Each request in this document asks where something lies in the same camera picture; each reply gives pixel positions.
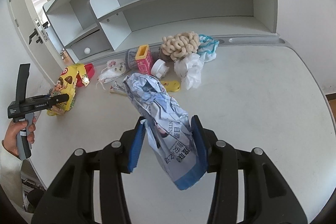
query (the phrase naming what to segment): white face mask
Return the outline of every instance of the white face mask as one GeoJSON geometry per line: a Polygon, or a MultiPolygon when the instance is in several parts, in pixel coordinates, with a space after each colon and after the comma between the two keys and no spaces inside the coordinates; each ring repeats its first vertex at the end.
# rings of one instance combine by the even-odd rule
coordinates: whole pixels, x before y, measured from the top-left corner
{"type": "Polygon", "coordinates": [[[107,62],[107,67],[101,71],[98,76],[98,83],[102,85],[113,81],[127,72],[125,59],[114,59],[107,62]]]}

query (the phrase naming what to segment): beige fluffy sponge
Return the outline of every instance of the beige fluffy sponge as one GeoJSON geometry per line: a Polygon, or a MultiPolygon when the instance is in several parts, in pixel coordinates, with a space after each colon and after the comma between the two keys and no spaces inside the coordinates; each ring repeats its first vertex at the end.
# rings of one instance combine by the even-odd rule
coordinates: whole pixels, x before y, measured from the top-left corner
{"type": "Polygon", "coordinates": [[[197,33],[184,32],[175,36],[163,37],[163,44],[160,46],[164,55],[169,55],[175,61],[184,58],[192,52],[197,53],[200,45],[200,38],[197,33]]]}

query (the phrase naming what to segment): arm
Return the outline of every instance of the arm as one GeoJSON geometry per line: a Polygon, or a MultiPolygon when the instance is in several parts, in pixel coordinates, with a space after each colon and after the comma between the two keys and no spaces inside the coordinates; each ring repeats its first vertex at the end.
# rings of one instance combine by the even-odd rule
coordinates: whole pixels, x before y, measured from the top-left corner
{"type": "MultiPolygon", "coordinates": [[[[16,135],[27,126],[27,122],[10,122],[5,138],[0,145],[0,184],[7,197],[20,208],[23,208],[21,166],[22,161],[18,158],[16,135]]],[[[31,132],[27,139],[34,143],[35,125],[29,127],[31,132]]]]}

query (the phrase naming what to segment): drawer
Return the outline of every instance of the drawer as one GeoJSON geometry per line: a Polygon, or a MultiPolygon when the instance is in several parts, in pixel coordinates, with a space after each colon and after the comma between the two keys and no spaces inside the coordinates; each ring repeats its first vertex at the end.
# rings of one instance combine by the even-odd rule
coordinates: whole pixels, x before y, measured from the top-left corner
{"type": "Polygon", "coordinates": [[[112,46],[103,31],[99,30],[95,33],[88,35],[82,40],[79,40],[78,42],[70,46],[70,48],[73,50],[77,58],[81,60],[93,54],[112,49],[112,46]],[[84,52],[86,48],[90,49],[90,53],[86,54],[84,52]]]}

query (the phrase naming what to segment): table surface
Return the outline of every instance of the table surface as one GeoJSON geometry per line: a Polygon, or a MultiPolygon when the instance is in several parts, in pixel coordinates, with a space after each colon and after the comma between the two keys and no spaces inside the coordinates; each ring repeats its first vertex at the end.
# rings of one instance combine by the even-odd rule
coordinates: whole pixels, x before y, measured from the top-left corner
{"type": "MultiPolygon", "coordinates": [[[[134,128],[139,113],[127,97],[110,94],[95,79],[76,90],[74,108],[63,116],[43,112],[37,121],[31,161],[48,187],[77,148],[100,150],[134,128]]],[[[165,80],[174,80],[173,70],[165,80]]],[[[204,65],[198,89],[171,93],[204,128],[236,149],[261,147],[282,173],[310,222],[336,187],[336,135],[330,110],[314,78],[288,47],[218,47],[204,65]]],[[[215,174],[179,191],[159,166],[147,137],[138,166],[123,174],[132,223],[207,221],[215,174]]],[[[95,219],[101,222],[99,183],[95,174],[95,219]]],[[[240,176],[238,220],[243,220],[240,176]]]]}

